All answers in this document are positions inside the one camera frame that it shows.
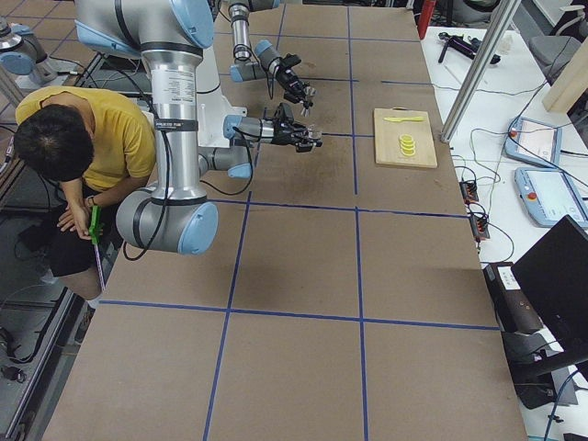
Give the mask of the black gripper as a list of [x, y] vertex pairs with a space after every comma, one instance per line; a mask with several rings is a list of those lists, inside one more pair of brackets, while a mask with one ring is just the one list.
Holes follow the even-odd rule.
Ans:
[[316, 89], [302, 82], [293, 71], [300, 63], [298, 55], [288, 53], [285, 57], [277, 58], [277, 67], [274, 70], [274, 78], [284, 90], [283, 97], [293, 104], [301, 104], [304, 96], [316, 95]]
[[322, 139], [306, 139], [305, 136], [321, 136], [315, 125], [298, 123], [287, 103], [280, 103], [271, 118], [261, 119], [260, 140], [275, 145], [293, 145], [297, 153], [308, 153], [322, 146]]

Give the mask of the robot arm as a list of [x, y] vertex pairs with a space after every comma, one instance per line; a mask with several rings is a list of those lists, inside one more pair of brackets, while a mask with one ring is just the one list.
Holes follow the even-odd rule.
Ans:
[[[127, 243], [144, 250], [204, 253], [219, 221], [201, 182], [204, 174], [251, 178], [255, 142], [292, 145], [301, 153], [321, 145], [320, 133], [298, 123], [291, 110], [295, 104], [311, 107], [315, 94], [294, 73], [299, 58], [281, 56], [267, 41], [252, 46], [249, 40], [249, 16], [276, 7], [274, 1], [77, 3], [79, 40], [95, 51], [140, 60], [151, 83], [157, 181], [119, 207], [117, 227]], [[265, 78], [283, 87], [285, 100], [269, 118], [249, 117], [221, 91], [213, 50], [221, 10], [232, 26], [232, 78]]]
[[292, 53], [280, 54], [269, 40], [260, 40], [253, 46], [250, 39], [250, 15], [279, 5], [279, 1], [227, 1], [226, 18], [231, 23], [233, 41], [231, 77], [237, 83], [265, 78], [270, 96], [274, 94], [274, 84], [278, 83], [283, 89], [283, 98], [301, 105], [301, 115], [307, 117], [316, 89], [295, 73], [294, 68], [301, 63], [300, 57]]

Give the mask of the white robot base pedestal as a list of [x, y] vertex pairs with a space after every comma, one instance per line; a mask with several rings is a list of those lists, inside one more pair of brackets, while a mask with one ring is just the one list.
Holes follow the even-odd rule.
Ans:
[[224, 137], [223, 123], [227, 115], [245, 117], [245, 107], [234, 107], [221, 90], [214, 48], [203, 51], [203, 60], [196, 70], [198, 146], [207, 148], [228, 148], [229, 140]]

